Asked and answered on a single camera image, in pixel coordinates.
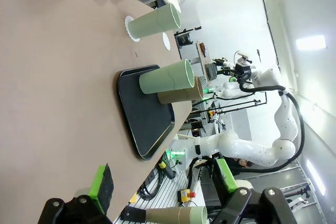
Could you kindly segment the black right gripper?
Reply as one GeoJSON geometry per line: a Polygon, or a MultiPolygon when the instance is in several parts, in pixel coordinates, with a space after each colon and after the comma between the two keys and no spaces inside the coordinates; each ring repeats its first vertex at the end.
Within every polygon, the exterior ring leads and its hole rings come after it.
{"type": "MultiPolygon", "coordinates": [[[[226,58],[213,59],[213,61],[219,67],[232,67],[233,66],[233,64],[229,62],[226,58]]],[[[234,70],[230,68],[222,68],[220,70],[217,70],[217,75],[222,74],[225,76],[235,76],[239,84],[245,83],[247,80],[251,78],[251,75],[252,75],[251,64],[252,64],[252,61],[237,62],[234,65],[234,70]]]]}

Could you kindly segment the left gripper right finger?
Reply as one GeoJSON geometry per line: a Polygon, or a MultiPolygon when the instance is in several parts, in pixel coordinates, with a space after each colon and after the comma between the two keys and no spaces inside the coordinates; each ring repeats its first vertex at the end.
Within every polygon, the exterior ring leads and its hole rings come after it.
{"type": "Polygon", "coordinates": [[[279,188],[268,187],[259,193],[238,187],[224,159],[213,161],[212,180],[222,207],[212,223],[241,223],[244,219],[255,223],[297,222],[279,188]]]}

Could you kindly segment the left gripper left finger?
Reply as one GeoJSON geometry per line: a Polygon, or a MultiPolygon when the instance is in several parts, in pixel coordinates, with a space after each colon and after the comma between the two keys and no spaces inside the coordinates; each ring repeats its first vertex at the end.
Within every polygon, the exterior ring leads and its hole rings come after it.
{"type": "Polygon", "coordinates": [[[112,223],[107,211],[113,190],[109,165],[100,165],[87,194],[74,197],[69,202],[60,198],[47,200],[38,223],[112,223]]]}

